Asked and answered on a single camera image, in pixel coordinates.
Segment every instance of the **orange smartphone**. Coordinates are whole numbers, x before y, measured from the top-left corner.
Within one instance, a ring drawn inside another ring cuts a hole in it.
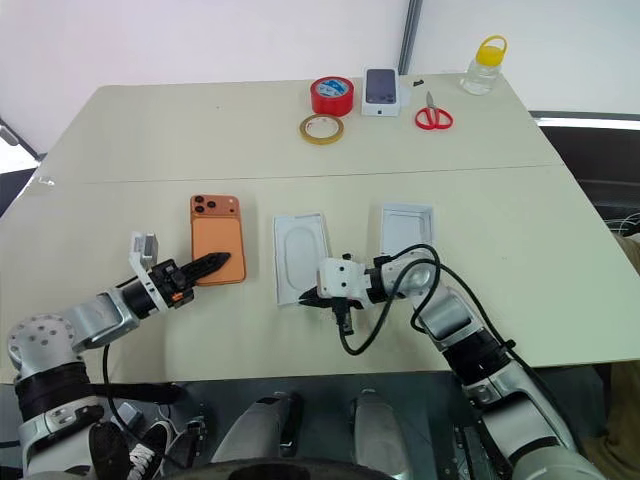
[[[217,272],[202,277],[200,286],[240,283],[247,276],[242,244],[240,203],[232,195],[191,197],[191,257],[228,252],[231,258]]]

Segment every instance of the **red tape roll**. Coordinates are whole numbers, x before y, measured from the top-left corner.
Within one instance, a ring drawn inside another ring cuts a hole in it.
[[[316,113],[341,117],[353,108],[353,83],[342,77],[324,77],[311,85],[311,107]]]

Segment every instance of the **tape roll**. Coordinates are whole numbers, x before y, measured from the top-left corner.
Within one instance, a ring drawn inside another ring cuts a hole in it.
[[[353,108],[353,83],[343,77],[323,77],[311,84],[311,108],[341,117]]]
[[[328,133],[327,135],[314,135],[314,127],[319,133]],[[317,113],[305,118],[300,122],[300,135],[307,142],[315,145],[327,145],[337,142],[342,138],[344,133],[344,124],[342,120],[334,115],[324,115]]]

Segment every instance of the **black sneaker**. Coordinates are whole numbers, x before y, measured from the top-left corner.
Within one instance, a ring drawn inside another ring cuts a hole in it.
[[[142,436],[144,445],[138,443],[129,452],[131,470],[127,480],[150,480],[152,479],[162,463],[162,457],[156,452],[165,452],[169,444],[173,441],[173,429],[168,422],[160,420],[149,428]]]

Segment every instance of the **white table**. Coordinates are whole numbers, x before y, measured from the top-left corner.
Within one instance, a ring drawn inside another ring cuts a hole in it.
[[[640,280],[507,83],[471,97],[455,76],[422,78],[453,129],[413,126],[422,86],[400,118],[354,111],[344,138],[323,147],[297,132],[309,82],[99,90],[41,167],[56,185],[32,184],[0,220],[2,337],[26,315],[128,278],[132,230],[158,235],[160,259],[189,261],[189,197],[228,193],[242,205],[247,280],[198,289],[190,305],[144,320],[114,343],[115,380],[447,369],[409,327],[409,302],[356,358],[342,352],[330,312],[276,306],[274,215],[321,211],[331,253],[370,260],[384,202],[434,206],[443,261],[532,365],[640,357]],[[376,314],[358,314],[353,344]],[[95,380],[98,353],[86,355]],[[0,365],[10,381],[4,342]]]

